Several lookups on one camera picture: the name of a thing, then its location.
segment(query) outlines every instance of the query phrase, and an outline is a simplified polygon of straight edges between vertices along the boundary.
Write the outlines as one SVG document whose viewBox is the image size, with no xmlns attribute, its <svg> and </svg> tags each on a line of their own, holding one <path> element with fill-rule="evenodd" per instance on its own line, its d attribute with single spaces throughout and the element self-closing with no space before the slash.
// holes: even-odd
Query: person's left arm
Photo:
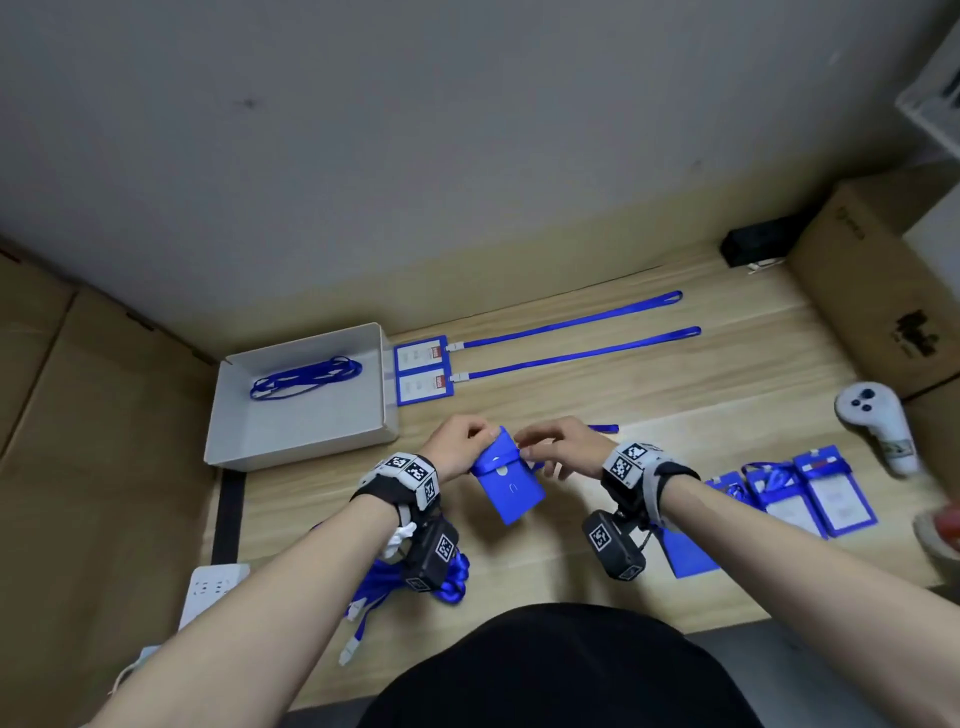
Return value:
<svg viewBox="0 0 960 728">
<path fill-rule="evenodd" d="M 443 483 L 465 473 L 497 434 L 481 417 L 454 415 L 419 455 Z M 272 728 L 397 525 L 392 504 L 357 496 L 169 640 L 90 728 Z"/>
</svg>

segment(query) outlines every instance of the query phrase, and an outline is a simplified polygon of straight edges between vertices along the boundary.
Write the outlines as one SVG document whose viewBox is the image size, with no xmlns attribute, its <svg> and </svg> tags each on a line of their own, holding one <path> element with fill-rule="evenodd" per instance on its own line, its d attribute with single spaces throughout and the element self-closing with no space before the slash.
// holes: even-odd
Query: power outlet socket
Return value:
<svg viewBox="0 0 960 728">
<path fill-rule="evenodd" d="M 187 590 L 180 615 L 183 629 L 206 611 L 250 575 L 250 564 L 217 564 L 211 567 L 196 567 L 190 577 L 190 589 Z"/>
</svg>

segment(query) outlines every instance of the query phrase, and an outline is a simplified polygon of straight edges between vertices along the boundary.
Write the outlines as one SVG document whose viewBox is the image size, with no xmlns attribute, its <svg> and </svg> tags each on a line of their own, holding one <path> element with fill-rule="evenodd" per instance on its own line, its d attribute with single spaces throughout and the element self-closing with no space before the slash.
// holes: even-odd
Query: white game controller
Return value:
<svg viewBox="0 0 960 728">
<path fill-rule="evenodd" d="M 920 469 L 900 398 L 890 387 L 875 381 L 858 381 L 837 395 L 833 407 L 845 423 L 870 430 L 880 441 L 883 456 L 894 473 L 910 475 Z"/>
</svg>

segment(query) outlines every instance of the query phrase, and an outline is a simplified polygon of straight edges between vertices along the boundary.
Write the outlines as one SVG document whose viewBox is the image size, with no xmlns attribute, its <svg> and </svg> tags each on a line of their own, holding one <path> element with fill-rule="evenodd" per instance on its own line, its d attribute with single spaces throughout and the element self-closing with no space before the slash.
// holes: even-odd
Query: gray floor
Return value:
<svg viewBox="0 0 960 728">
<path fill-rule="evenodd" d="M 720 661 L 768 728 L 892 728 L 778 622 L 741 624 L 690 639 Z M 353 728 L 370 701 L 295 711 L 282 728 Z"/>
</svg>

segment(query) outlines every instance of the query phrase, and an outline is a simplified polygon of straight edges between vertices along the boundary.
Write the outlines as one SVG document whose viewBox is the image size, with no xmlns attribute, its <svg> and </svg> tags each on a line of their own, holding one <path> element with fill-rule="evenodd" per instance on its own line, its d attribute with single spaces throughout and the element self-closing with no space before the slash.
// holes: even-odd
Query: white storage bin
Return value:
<svg viewBox="0 0 960 728">
<path fill-rule="evenodd" d="M 262 376 L 349 356 L 360 376 L 289 400 L 254 401 Z M 380 324 L 345 328 L 228 356 L 220 364 L 204 460 L 254 471 L 389 443 L 399 434 L 394 354 Z"/>
</svg>

